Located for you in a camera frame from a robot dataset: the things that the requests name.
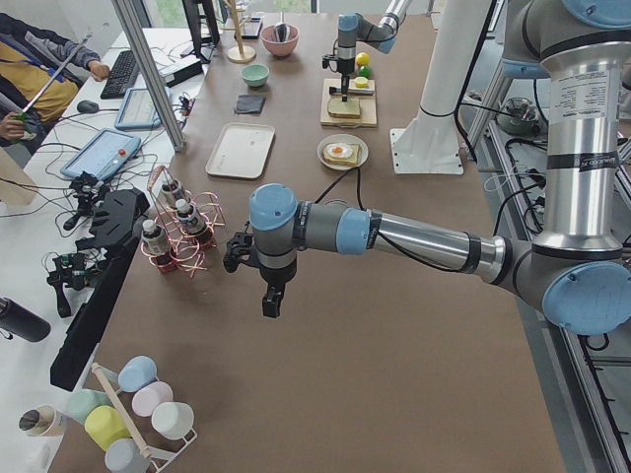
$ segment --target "white label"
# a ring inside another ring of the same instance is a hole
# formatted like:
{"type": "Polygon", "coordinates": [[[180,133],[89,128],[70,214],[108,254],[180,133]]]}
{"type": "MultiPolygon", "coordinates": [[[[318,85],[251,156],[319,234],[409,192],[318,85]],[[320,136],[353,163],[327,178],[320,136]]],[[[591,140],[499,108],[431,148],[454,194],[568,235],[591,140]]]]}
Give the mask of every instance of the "white label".
{"type": "Polygon", "coordinates": [[[550,123],[607,116],[609,89],[609,71],[552,81],[550,123]]]}

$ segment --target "robotic arm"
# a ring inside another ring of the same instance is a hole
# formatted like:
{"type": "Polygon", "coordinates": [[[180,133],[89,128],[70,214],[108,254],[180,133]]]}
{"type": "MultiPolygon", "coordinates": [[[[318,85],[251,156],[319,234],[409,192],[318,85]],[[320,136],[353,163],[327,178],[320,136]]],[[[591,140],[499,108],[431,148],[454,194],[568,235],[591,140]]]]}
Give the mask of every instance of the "robotic arm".
{"type": "Polygon", "coordinates": [[[592,10],[593,3],[514,0],[509,6],[507,62],[521,60],[527,70],[540,61],[552,80],[546,222],[533,242],[298,202],[291,189],[268,184],[250,198],[252,234],[228,243],[227,269],[243,263],[260,270],[268,283],[263,310],[270,316],[278,316],[285,284],[296,274],[297,250],[379,249],[476,274],[579,334],[606,333],[625,322],[631,316],[631,272],[621,264],[622,246],[610,221],[619,164],[617,99],[622,65],[631,57],[631,4],[599,2],[599,10],[592,10]]]}
{"type": "Polygon", "coordinates": [[[337,63],[337,72],[342,75],[342,101],[348,101],[350,77],[355,72],[357,41],[363,41],[380,52],[389,53],[411,2],[412,0],[392,0],[378,25],[372,24],[359,13],[339,16],[337,54],[324,55],[322,68],[326,69],[331,61],[337,63]]]}

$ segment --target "yellow shirt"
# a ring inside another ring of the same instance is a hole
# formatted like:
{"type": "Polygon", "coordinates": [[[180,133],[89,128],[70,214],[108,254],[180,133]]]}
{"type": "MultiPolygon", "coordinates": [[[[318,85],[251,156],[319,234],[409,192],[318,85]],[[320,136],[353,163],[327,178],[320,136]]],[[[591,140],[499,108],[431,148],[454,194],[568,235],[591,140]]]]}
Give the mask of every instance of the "yellow shirt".
{"type": "MultiPolygon", "coordinates": [[[[4,42],[0,42],[0,57],[14,61],[0,62],[0,75],[16,86],[27,101],[35,97],[39,89],[50,79],[48,71],[28,62],[17,62],[27,57],[4,42]]],[[[79,88],[74,82],[67,79],[59,82],[55,79],[34,105],[41,121],[46,123],[59,118],[77,92],[79,88]]]]}

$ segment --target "water bottle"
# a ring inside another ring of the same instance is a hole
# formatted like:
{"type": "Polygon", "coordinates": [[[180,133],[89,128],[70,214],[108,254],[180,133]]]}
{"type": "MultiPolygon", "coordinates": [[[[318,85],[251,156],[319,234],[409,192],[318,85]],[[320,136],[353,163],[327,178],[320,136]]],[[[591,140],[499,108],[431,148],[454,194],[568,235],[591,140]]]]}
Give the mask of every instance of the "water bottle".
{"type": "Polygon", "coordinates": [[[161,272],[166,273],[175,269],[171,243],[165,229],[153,220],[145,220],[142,223],[142,240],[147,247],[147,252],[161,272]]]}
{"type": "Polygon", "coordinates": [[[175,203],[179,199],[184,199],[188,202],[188,194],[184,190],[184,187],[181,185],[181,182],[178,180],[172,179],[168,182],[162,184],[162,193],[165,196],[165,200],[167,201],[167,205],[172,209],[175,208],[175,203]]]}
{"type": "Polygon", "coordinates": [[[177,208],[177,219],[183,231],[187,235],[195,237],[200,247],[210,246],[213,240],[213,233],[206,225],[206,221],[199,214],[195,204],[179,199],[175,203],[177,208]]]}
{"type": "Polygon", "coordinates": [[[10,299],[0,298],[0,328],[30,342],[38,342],[50,333],[50,324],[10,299]]]}

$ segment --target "keyboard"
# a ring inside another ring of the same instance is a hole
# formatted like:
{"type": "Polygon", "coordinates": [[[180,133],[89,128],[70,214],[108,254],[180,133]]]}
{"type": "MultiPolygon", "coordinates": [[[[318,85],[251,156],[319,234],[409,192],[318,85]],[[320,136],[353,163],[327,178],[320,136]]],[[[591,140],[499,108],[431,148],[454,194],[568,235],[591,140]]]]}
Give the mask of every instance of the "keyboard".
{"type": "Polygon", "coordinates": [[[127,89],[134,87],[138,78],[138,63],[131,50],[121,51],[111,66],[109,77],[101,92],[101,99],[121,99],[127,89]]]}

